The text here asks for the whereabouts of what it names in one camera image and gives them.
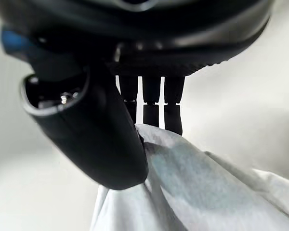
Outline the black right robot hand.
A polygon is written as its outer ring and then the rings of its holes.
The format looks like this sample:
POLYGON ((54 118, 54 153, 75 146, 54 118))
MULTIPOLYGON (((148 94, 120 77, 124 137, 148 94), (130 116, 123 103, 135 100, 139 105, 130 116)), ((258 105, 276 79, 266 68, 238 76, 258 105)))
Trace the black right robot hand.
POLYGON ((24 110, 95 182, 124 190, 148 175, 135 127, 138 77, 144 123, 182 134, 185 78, 247 49, 271 0, 0 0, 0 42, 33 73, 24 110))

